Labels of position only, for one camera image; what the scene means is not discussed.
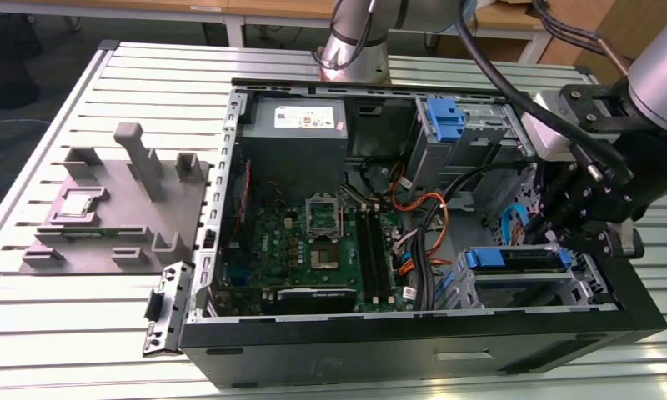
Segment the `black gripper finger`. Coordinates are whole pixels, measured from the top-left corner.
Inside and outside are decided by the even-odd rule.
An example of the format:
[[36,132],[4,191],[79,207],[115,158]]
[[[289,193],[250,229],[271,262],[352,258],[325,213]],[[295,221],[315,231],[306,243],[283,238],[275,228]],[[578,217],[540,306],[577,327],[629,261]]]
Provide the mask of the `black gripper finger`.
[[603,259],[640,259],[645,243],[632,219],[623,222],[588,222],[581,227],[552,230],[564,248]]
[[542,162],[537,168],[537,214],[525,226],[526,233],[566,229],[590,201],[593,188],[585,170],[576,162]]

